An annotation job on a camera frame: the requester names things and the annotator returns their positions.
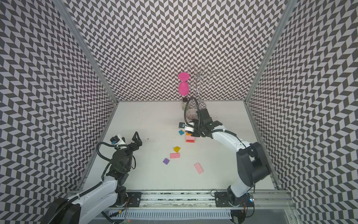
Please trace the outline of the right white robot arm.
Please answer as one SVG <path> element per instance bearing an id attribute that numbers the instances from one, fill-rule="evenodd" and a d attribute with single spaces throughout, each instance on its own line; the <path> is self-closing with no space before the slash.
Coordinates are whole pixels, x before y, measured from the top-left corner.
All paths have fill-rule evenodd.
<path id="1" fill-rule="evenodd" d="M 227 200 L 232 206 L 253 203 L 249 190 L 271 173 L 269 160 L 262 145 L 250 143 L 227 130 L 219 121 L 214 121 L 206 108 L 196 111 L 197 119 L 186 123 L 193 129 L 195 137 L 209 137 L 218 141 L 236 157 L 238 179 L 227 189 Z"/>

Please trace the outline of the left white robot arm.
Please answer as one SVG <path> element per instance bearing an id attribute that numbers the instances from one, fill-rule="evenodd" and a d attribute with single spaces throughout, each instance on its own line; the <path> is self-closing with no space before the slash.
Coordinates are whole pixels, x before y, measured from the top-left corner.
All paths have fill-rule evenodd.
<path id="1" fill-rule="evenodd" d="M 119 134 L 111 137 L 110 143 L 99 142 L 96 145 L 97 155 L 108 162 L 99 183 L 68 198 L 56 199 L 41 223 L 87 224 L 113 205 L 126 207 L 130 198 L 124 183 L 137 165 L 133 153 L 142 145 L 138 132 L 134 133 L 130 144 L 126 144 L 125 138 Z"/>

